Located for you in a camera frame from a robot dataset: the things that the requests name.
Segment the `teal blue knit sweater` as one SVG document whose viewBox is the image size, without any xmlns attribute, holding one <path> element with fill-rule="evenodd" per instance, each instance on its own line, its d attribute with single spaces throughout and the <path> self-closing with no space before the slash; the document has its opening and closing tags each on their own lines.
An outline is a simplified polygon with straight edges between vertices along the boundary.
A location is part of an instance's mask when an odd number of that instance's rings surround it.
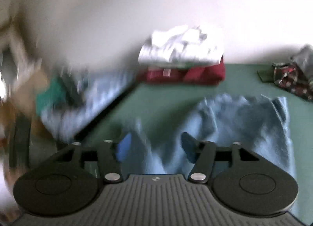
<svg viewBox="0 0 313 226">
<path fill-rule="evenodd" d="M 280 167 L 296 180 L 286 99 L 228 94 L 207 97 L 198 102 L 183 117 L 170 139 L 160 145 L 153 145 L 146 137 L 140 119 L 126 122 L 121 143 L 129 142 L 130 148 L 126 154 L 119 155 L 123 177 L 183 175 L 188 178 L 194 165 L 188 161 L 181 146 L 181 135 L 184 132 L 197 141 L 211 141 L 219 147 L 229 147 L 235 142 L 240 142 L 245 148 Z M 217 204 L 231 210 L 219 202 L 206 185 L 195 186 L 206 188 Z M 297 214 L 297 199 L 287 212 Z M 277 215 L 247 216 L 272 218 Z"/>
</svg>

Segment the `plaid and grey clothes pile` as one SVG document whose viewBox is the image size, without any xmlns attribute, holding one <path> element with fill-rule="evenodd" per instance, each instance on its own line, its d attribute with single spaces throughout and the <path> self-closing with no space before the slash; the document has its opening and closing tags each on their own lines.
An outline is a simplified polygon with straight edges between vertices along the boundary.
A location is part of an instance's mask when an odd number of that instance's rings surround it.
<svg viewBox="0 0 313 226">
<path fill-rule="evenodd" d="M 304 100 L 312 102 L 312 46 L 305 45 L 289 62 L 273 63 L 257 71 L 263 83 L 273 83 Z"/>
</svg>

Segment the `green bag on side table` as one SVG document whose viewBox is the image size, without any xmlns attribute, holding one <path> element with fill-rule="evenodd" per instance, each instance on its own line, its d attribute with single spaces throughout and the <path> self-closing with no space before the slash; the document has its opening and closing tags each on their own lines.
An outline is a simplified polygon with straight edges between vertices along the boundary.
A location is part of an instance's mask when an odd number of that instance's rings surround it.
<svg viewBox="0 0 313 226">
<path fill-rule="evenodd" d="M 68 104 L 67 89 L 60 76 L 55 76 L 50 81 L 46 90 L 36 95 L 36 115 L 40 116 L 44 110 Z"/>
</svg>

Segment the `blue white patterned cloth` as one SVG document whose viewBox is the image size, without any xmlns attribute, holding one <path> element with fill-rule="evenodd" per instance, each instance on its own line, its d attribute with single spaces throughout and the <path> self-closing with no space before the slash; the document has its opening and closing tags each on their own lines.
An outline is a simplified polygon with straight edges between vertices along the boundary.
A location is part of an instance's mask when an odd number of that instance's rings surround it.
<svg viewBox="0 0 313 226">
<path fill-rule="evenodd" d="M 96 72 L 63 70 L 60 76 L 67 89 L 68 104 L 47 109 L 41 122 L 54 139 L 71 143 L 136 80 L 133 70 L 103 70 Z"/>
</svg>

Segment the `dark red folded garment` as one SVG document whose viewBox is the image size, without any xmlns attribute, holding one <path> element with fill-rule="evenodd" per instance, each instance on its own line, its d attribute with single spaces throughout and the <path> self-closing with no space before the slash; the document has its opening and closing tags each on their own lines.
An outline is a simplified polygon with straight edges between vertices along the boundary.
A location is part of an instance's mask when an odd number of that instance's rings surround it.
<svg viewBox="0 0 313 226">
<path fill-rule="evenodd" d="M 225 77 L 226 67 L 221 57 L 219 64 L 188 69 L 149 67 L 138 74 L 137 80 L 150 84 L 186 83 L 217 86 Z"/>
</svg>

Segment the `white folded garment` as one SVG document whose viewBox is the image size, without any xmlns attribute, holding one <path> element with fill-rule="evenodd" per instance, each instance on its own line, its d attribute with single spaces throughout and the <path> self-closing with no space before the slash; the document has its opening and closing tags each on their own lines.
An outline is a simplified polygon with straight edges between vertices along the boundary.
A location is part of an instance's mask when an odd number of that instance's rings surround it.
<svg viewBox="0 0 313 226">
<path fill-rule="evenodd" d="M 138 62 L 158 67 L 218 65 L 223 52 L 212 35 L 200 27 L 154 30 L 140 49 Z"/>
</svg>

